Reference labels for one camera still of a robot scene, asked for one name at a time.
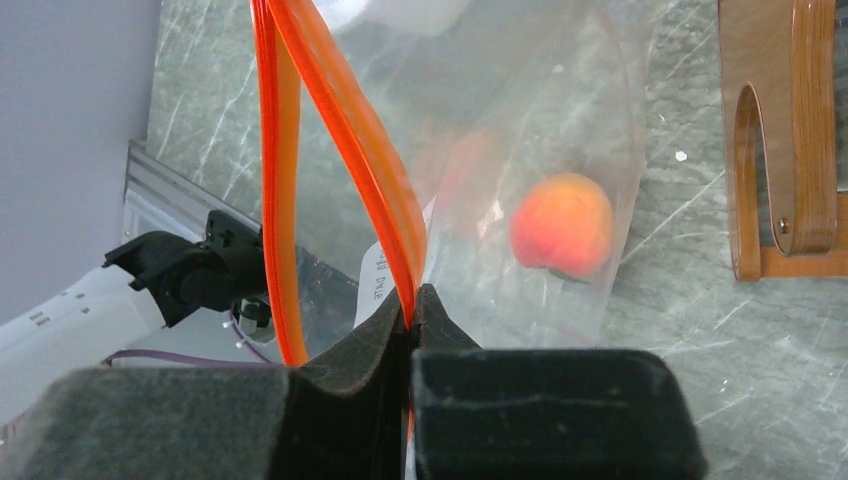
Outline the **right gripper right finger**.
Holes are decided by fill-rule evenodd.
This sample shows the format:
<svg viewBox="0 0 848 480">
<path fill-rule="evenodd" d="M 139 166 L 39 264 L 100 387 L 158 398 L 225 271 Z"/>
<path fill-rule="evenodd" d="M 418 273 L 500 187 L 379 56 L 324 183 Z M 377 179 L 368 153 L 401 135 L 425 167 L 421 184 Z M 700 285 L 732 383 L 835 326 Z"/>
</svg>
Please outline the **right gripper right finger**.
<svg viewBox="0 0 848 480">
<path fill-rule="evenodd" d="M 484 349 L 432 285 L 411 357 L 420 479 L 703 479 L 670 367 L 638 349 Z"/>
</svg>

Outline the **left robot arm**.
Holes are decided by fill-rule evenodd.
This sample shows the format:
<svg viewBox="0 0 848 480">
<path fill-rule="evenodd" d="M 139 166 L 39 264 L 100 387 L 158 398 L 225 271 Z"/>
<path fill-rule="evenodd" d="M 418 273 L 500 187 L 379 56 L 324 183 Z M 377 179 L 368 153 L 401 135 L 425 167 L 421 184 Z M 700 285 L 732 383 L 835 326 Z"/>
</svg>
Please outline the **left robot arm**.
<svg viewBox="0 0 848 480">
<path fill-rule="evenodd" d="M 146 232 L 102 265 L 1 326 L 1 422 L 24 416 L 45 389 L 201 308 L 224 312 L 268 287 L 261 229 L 209 213 L 203 239 Z"/>
</svg>

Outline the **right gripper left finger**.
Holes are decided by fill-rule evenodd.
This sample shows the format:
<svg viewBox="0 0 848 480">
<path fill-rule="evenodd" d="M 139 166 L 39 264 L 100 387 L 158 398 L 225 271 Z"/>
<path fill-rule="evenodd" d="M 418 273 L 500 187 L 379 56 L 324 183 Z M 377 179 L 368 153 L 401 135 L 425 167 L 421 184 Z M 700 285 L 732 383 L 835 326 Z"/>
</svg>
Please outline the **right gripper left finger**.
<svg viewBox="0 0 848 480">
<path fill-rule="evenodd" d="M 398 298 L 298 368 L 90 368 L 54 382 L 5 479 L 400 479 Z"/>
</svg>

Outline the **clear zip top bag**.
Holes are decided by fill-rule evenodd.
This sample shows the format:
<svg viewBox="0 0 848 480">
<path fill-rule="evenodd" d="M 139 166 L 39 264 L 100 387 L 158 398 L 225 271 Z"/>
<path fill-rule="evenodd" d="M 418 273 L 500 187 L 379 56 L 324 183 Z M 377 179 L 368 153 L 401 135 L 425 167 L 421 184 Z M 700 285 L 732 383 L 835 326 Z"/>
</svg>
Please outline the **clear zip top bag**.
<svg viewBox="0 0 848 480">
<path fill-rule="evenodd" d="M 364 22 L 332 33 L 313 1 L 250 5 L 259 75 L 262 235 L 283 361 L 310 359 L 295 243 L 326 233 L 360 306 L 432 285 L 477 343 L 597 345 L 641 173 L 650 25 L 641 1 L 470 1 L 436 36 Z M 578 173 L 615 212 L 592 276 L 521 266 L 509 222 L 543 180 Z"/>
</svg>

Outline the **orange peach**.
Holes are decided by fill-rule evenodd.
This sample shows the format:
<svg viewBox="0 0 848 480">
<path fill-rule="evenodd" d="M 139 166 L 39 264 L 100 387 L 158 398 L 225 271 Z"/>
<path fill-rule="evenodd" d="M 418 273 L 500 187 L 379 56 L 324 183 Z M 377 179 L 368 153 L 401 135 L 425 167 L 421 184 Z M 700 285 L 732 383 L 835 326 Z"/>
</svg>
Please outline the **orange peach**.
<svg viewBox="0 0 848 480">
<path fill-rule="evenodd" d="M 573 172 L 549 177 L 522 199 L 509 222 L 513 256 L 526 268 L 587 278 L 609 259 L 615 212 L 603 188 Z"/>
</svg>

